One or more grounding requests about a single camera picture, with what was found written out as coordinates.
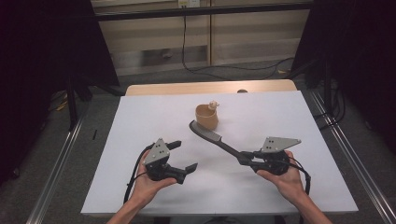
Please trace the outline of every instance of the wrist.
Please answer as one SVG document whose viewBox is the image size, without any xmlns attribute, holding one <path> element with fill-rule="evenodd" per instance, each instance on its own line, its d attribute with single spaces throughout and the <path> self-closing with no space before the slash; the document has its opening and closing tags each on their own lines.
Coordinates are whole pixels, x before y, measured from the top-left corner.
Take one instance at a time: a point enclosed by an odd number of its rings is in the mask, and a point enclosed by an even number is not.
<svg viewBox="0 0 396 224">
<path fill-rule="evenodd" d="M 311 201 L 311 198 L 305 193 L 305 191 L 297 191 L 292 196 L 288 198 L 288 201 L 292 203 L 294 206 L 299 204 L 303 204 Z"/>
</svg>

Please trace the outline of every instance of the wooden cup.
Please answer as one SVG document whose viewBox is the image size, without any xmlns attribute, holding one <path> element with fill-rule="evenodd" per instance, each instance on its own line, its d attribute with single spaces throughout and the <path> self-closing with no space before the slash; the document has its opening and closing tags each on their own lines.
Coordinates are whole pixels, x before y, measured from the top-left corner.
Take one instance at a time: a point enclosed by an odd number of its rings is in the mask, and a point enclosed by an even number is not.
<svg viewBox="0 0 396 224">
<path fill-rule="evenodd" d="M 208 105 L 198 105 L 195 108 L 195 117 L 197 122 L 208 130 L 215 130 L 218 127 L 218 113 L 216 109 L 209 109 Z"/>
</svg>

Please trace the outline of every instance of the white tabletop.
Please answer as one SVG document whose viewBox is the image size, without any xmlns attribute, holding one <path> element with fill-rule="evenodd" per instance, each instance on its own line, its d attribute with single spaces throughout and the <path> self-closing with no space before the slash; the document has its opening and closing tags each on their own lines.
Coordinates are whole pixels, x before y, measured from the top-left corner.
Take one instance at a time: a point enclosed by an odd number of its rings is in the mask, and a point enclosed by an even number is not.
<svg viewBox="0 0 396 224">
<path fill-rule="evenodd" d="M 304 97 L 299 91 L 277 91 L 122 97 L 81 213 L 116 213 L 138 155 L 160 137 L 165 142 L 182 141 L 171 151 L 170 165 L 184 169 L 198 162 L 198 167 L 183 185 L 162 189 L 141 215 L 297 213 L 272 183 L 190 130 L 195 107 L 212 100 L 220 103 L 215 132 L 223 142 L 239 151 L 255 151 L 267 136 L 301 139 L 290 151 L 311 174 L 310 196 L 318 207 L 328 213 L 358 210 Z"/>
</svg>

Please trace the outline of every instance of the metal rail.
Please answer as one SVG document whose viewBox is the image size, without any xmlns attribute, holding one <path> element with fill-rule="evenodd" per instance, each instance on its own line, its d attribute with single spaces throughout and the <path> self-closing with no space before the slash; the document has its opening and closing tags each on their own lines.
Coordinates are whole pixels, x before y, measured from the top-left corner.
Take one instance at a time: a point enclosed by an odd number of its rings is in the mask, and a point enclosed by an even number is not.
<svg viewBox="0 0 396 224">
<path fill-rule="evenodd" d="M 326 109 L 324 107 L 324 101 L 318 92 L 311 92 L 311 96 L 314 99 L 320 113 L 325 113 Z M 331 116 L 324 115 L 327 124 L 335 123 L 335 119 Z M 334 124 L 330 127 L 332 134 L 334 135 L 336 141 L 338 142 L 340 148 L 343 150 L 346 158 L 348 159 L 350 165 L 355 171 L 358 179 L 361 181 L 364 189 L 367 191 L 370 199 L 372 200 L 375 208 L 377 209 L 379 215 L 384 220 L 384 223 L 392 224 L 396 223 L 395 212 L 389 205 L 387 197 L 384 195 L 379 186 L 375 183 L 373 178 L 370 176 L 366 168 L 364 167 L 361 159 L 356 153 L 353 146 L 347 140 L 338 124 Z"/>
<path fill-rule="evenodd" d="M 165 18 L 165 17 L 182 17 L 182 16 L 202 16 L 202 15 L 216 15 L 216 14 L 232 14 L 232 13 L 249 13 L 249 12 L 264 12 L 264 11 L 290 11 L 290 10 L 304 10 L 312 7 L 326 7 L 334 3 L 314 3 L 297 2 L 297 3 L 281 3 L 281 4 L 262 4 L 251 6 L 231 6 L 231 7 L 189 7 L 189 8 L 169 8 L 161 10 L 135 11 L 135 12 L 107 12 L 97 13 L 93 16 L 69 16 L 65 18 L 57 18 L 69 22 L 82 21 L 122 21 L 122 20 L 136 20 L 136 19 L 150 19 L 150 18 Z"/>
<path fill-rule="evenodd" d="M 33 208 L 26 224 L 40 224 L 43 221 L 44 215 L 46 214 L 52 196 L 55 193 L 56 187 L 61 178 L 62 171 L 64 170 L 64 167 L 66 165 L 67 158 L 70 155 L 70 151 L 72 150 L 74 143 L 76 142 L 78 132 L 81 128 L 82 121 L 84 120 L 87 111 L 88 104 L 84 104 L 81 109 L 81 116 L 79 117 L 74 129 L 70 131 L 67 135 L 58 160 L 55 162 L 55 165 L 52 168 L 47 183 L 45 187 L 41 190 L 40 196 L 38 197 L 35 203 L 35 207 Z"/>
</svg>

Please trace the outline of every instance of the power cable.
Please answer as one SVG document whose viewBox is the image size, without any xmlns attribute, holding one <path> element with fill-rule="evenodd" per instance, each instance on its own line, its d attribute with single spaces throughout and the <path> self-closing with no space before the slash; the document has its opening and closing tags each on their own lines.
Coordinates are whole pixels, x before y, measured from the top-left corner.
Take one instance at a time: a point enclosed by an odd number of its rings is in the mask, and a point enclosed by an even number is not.
<svg viewBox="0 0 396 224">
<path fill-rule="evenodd" d="M 208 73 L 202 73 L 200 71 L 205 70 L 205 69 L 209 69 L 209 68 L 231 68 L 231 69 L 239 69 L 239 70 L 248 70 L 248 71 L 260 71 L 260 70 L 265 70 L 265 69 L 270 69 L 270 68 L 275 68 L 274 72 L 268 76 L 268 77 L 264 77 L 263 79 L 267 79 L 269 77 L 272 77 L 275 73 L 277 68 L 279 67 L 280 64 L 289 61 L 289 60 L 293 60 L 293 57 L 289 57 L 283 60 L 280 60 L 279 62 L 269 65 L 269 66 L 265 66 L 265 67 L 258 67 L 258 68 L 246 68 L 246 67 L 239 67 L 239 66 L 232 66 L 232 65 L 213 65 L 213 66 L 206 66 L 206 67 L 202 67 L 202 68 L 197 68 L 197 69 L 191 69 L 189 67 L 187 67 L 186 62 L 185 62 L 185 46 L 186 46 L 186 31 L 187 31 L 187 22 L 186 22 L 186 16 L 183 17 L 184 20 L 184 32 L 183 32 L 183 46 L 182 46 L 182 51 L 181 51 L 181 62 L 183 64 L 183 67 L 194 74 L 197 75 L 205 75 L 205 76 L 211 76 L 211 77 L 217 77 L 220 79 L 225 79 L 225 80 L 231 80 L 227 77 L 220 77 L 220 76 L 216 76 L 213 74 L 208 74 Z"/>
</svg>

